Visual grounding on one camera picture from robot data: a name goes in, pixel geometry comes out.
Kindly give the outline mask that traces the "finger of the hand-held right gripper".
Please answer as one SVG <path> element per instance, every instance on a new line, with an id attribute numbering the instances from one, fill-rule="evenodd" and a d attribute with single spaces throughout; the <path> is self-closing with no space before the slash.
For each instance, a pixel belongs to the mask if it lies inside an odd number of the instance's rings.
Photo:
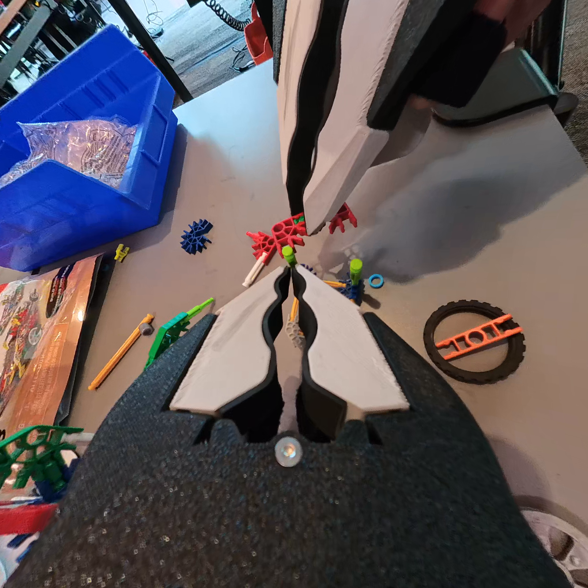
<path id="1" fill-rule="evenodd" d="M 283 3 L 276 83 L 282 175 L 291 217 L 305 215 L 305 189 L 336 93 L 348 4 Z"/>
<path id="2" fill-rule="evenodd" d="M 310 235 L 333 218 L 387 143 L 388 131 L 370 128 L 367 114 L 408 5 L 348 3 L 334 101 L 318 136 L 303 197 Z"/>

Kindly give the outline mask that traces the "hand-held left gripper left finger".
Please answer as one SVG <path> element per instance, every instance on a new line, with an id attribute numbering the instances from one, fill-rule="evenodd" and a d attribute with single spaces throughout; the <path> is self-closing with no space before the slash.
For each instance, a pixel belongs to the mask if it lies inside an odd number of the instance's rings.
<path id="1" fill-rule="evenodd" d="M 290 267 L 279 267 L 215 313 L 171 410 L 220 416 L 269 385 L 290 277 Z"/>

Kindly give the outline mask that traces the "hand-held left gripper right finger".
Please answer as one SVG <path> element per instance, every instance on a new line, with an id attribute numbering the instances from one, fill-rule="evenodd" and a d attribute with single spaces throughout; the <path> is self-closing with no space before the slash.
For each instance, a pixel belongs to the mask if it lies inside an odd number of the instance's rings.
<path id="1" fill-rule="evenodd" d="M 343 419 L 408 410 L 359 306 L 302 265 L 292 270 L 292 283 L 305 338 L 306 381 L 343 402 Z"/>

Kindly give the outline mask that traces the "orange rod blue connector frame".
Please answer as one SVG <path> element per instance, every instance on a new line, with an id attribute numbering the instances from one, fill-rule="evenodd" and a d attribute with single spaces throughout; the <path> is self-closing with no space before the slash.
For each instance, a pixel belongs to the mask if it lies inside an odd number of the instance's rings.
<path id="1" fill-rule="evenodd" d="M 350 262 L 348 279 L 337 289 L 298 264 L 291 246 L 283 247 L 282 253 L 293 271 L 296 313 L 290 314 L 286 324 L 286 334 L 293 344 L 298 349 L 306 345 L 318 350 L 321 345 L 335 343 L 335 348 L 342 350 L 353 338 L 366 342 L 368 335 L 359 311 L 364 292 L 362 261 Z"/>

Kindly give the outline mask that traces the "red connector pair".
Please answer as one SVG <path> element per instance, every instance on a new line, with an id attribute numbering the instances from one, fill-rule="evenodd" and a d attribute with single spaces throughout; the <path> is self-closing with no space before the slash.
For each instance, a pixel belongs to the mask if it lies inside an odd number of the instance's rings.
<path id="1" fill-rule="evenodd" d="M 351 211 L 347 203 L 331 218 L 328 226 L 329 233 L 332 235 L 336 230 L 345 232 L 345 223 L 348 222 L 353 228 L 357 227 L 357 218 Z M 278 253 L 282 256 L 283 248 L 289 246 L 293 252 L 296 247 L 304 246 L 304 238 L 308 236 L 306 229 L 306 218 L 303 212 L 280 221 L 272 227 L 272 237 L 275 241 Z"/>

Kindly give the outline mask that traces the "red bucket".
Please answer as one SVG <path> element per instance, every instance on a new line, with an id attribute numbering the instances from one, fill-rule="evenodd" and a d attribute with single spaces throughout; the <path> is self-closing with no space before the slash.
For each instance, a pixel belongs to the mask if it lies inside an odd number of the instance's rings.
<path id="1" fill-rule="evenodd" d="M 272 59 L 272 1 L 252 1 L 251 21 L 245 26 L 246 47 L 255 66 Z"/>

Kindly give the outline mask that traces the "black chair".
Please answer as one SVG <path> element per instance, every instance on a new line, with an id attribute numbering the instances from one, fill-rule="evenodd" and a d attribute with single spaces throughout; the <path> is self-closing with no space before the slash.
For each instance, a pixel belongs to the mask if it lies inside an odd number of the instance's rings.
<path id="1" fill-rule="evenodd" d="M 433 118 L 448 127 L 471 128 L 547 105 L 554 109 L 559 90 L 522 48 L 502 52 L 465 107 L 438 105 Z"/>

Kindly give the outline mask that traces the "orange rod grey end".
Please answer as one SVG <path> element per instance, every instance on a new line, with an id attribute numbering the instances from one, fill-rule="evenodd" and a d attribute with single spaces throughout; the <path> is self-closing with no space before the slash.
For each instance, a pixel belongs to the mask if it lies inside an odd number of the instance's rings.
<path id="1" fill-rule="evenodd" d="M 90 385 L 88 386 L 88 390 L 94 391 L 99 388 L 104 380 L 111 374 L 114 368 L 120 363 L 121 359 L 128 353 L 129 349 L 133 347 L 136 341 L 141 336 L 149 336 L 153 333 L 153 326 L 152 322 L 155 319 L 155 316 L 151 313 L 147 314 L 143 320 L 139 323 L 139 325 L 132 331 L 132 333 L 127 337 L 125 342 L 121 345 L 121 347 L 116 351 L 113 357 L 108 361 L 105 367 L 98 373 L 98 375 L 92 380 Z"/>

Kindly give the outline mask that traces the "red connector white rod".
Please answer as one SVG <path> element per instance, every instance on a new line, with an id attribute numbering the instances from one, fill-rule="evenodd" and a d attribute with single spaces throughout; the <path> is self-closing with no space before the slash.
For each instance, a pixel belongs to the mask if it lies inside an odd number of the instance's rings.
<path id="1" fill-rule="evenodd" d="M 244 282 L 244 288 L 250 288 L 258 278 L 262 269 L 268 265 L 277 251 L 276 241 L 272 235 L 263 232 L 246 232 L 246 235 L 252 239 L 254 250 L 255 264 L 247 274 Z"/>

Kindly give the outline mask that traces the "black rubber tire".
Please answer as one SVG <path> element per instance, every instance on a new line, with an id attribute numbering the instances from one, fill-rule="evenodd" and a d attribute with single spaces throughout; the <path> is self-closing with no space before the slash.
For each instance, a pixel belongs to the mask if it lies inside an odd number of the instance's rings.
<path id="1" fill-rule="evenodd" d="M 478 300 L 462 299 L 458 301 L 452 301 L 443 306 L 440 306 L 436 311 L 434 311 L 430 315 L 423 328 L 424 348 L 433 364 L 443 374 L 449 376 L 450 378 L 472 385 L 494 384 L 508 378 L 515 371 L 517 371 L 518 367 L 525 358 L 526 344 L 525 335 L 523 333 L 516 335 L 514 337 L 510 337 L 509 339 L 506 339 L 503 342 L 495 343 L 483 349 L 486 350 L 491 348 L 492 346 L 497 346 L 502 343 L 506 344 L 506 354 L 503 358 L 503 361 L 493 369 L 489 369 L 486 371 L 470 371 L 457 367 L 454 363 L 458 359 L 462 359 L 464 357 L 457 358 L 452 361 L 446 361 L 441 356 L 441 354 L 434 349 L 434 343 L 436 343 L 435 335 L 439 325 L 452 316 L 463 314 L 478 315 L 485 319 L 484 322 L 487 322 L 490 319 L 498 318 L 499 316 L 510 313 L 506 313 L 499 307 Z M 508 327 L 516 325 L 520 326 L 513 319 L 513 317 L 511 322 L 507 322 L 506 325 Z"/>

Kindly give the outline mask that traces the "blue snowflake connector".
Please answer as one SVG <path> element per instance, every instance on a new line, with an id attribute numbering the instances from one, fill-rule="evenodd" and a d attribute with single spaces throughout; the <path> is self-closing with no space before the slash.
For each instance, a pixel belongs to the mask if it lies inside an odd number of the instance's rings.
<path id="1" fill-rule="evenodd" d="M 201 253 L 207 249 L 207 244 L 211 244 L 208 234 L 212 230 L 213 224 L 206 219 L 199 219 L 189 225 L 187 231 L 184 231 L 180 242 L 181 248 L 187 254 Z"/>

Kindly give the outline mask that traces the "orange ladder connector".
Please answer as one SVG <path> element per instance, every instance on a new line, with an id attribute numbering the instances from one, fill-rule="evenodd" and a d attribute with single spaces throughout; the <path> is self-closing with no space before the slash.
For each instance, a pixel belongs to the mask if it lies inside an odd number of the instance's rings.
<path id="1" fill-rule="evenodd" d="M 446 361 L 452 361 L 474 352 L 481 351 L 495 343 L 503 342 L 510 337 L 522 334 L 520 326 L 508 327 L 512 315 L 505 314 L 493 318 L 462 333 L 434 343 L 437 350 Z"/>

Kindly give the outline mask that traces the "black metal table leg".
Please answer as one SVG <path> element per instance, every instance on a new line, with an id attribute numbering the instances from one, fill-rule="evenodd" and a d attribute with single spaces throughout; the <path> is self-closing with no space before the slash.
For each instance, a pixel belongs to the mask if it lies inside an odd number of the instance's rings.
<path id="1" fill-rule="evenodd" d="M 129 29 L 130 33 L 136 37 L 139 45 L 151 58 L 155 66 L 162 73 L 165 79 L 170 83 L 175 93 L 186 103 L 194 97 L 188 88 L 182 82 L 179 75 L 175 72 L 172 65 L 160 51 L 158 45 L 152 39 L 150 33 L 141 24 L 139 18 L 126 1 L 109 1 L 113 10 L 119 15 L 123 23 Z"/>

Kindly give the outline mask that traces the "printed toy packet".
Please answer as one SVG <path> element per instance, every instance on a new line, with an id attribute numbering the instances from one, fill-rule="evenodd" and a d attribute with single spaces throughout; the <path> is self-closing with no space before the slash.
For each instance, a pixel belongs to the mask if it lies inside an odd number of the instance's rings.
<path id="1" fill-rule="evenodd" d="M 113 254 L 1 269 L 1 437 L 67 420 L 113 271 Z"/>

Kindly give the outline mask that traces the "multicolour toy model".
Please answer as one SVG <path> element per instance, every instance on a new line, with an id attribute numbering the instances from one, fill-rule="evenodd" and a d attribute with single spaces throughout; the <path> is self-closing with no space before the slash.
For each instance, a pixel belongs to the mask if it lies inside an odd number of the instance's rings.
<path id="1" fill-rule="evenodd" d="M 1 552 L 20 561 L 68 492 L 83 450 L 82 428 L 40 424 L 1 439 Z"/>

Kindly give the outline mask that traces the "blue plastic bin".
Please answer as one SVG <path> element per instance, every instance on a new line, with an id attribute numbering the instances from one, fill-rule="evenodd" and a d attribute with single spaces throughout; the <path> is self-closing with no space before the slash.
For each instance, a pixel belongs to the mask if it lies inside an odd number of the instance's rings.
<path id="1" fill-rule="evenodd" d="M 1 266 L 29 271 L 159 223 L 178 119 L 174 90 L 108 25 L 1 108 L 1 174 L 30 153 L 19 123 L 136 126 L 121 188 L 46 161 L 1 188 Z"/>

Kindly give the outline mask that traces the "clear plastic bag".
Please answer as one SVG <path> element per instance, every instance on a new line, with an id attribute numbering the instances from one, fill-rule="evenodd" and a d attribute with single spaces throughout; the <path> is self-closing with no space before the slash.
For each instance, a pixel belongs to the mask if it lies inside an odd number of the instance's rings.
<path id="1" fill-rule="evenodd" d="M 40 164 L 54 160 L 119 189 L 129 162 L 136 126 L 118 116 L 60 122 L 18 122 L 30 150 L 1 176 L 4 187 Z"/>

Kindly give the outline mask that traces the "grey wheel hub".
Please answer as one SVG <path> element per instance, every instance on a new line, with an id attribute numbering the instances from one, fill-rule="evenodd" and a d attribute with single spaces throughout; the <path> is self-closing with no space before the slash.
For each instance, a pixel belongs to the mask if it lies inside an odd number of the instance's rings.
<path id="1" fill-rule="evenodd" d="M 572 587 L 587 587 L 587 535 L 554 514 L 520 506 L 527 523 Z"/>

